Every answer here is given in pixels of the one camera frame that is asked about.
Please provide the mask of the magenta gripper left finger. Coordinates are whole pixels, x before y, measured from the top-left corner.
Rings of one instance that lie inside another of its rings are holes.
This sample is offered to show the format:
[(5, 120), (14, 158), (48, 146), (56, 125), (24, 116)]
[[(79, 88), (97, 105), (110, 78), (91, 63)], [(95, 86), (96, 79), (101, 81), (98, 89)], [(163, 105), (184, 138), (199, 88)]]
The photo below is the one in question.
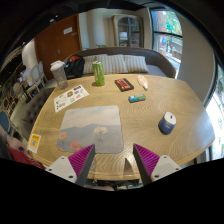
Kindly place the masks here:
[(69, 157), (59, 157), (47, 168), (47, 171), (83, 187), (94, 156), (95, 145), (90, 145)]

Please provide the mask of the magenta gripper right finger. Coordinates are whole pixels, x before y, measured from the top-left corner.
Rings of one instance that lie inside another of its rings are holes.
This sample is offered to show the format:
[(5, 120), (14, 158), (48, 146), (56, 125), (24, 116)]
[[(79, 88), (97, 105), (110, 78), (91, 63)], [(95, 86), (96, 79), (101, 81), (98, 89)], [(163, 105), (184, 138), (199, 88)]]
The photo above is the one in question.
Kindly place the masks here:
[(133, 145), (133, 155), (143, 185), (148, 185), (181, 169), (168, 155), (159, 156), (138, 144)]

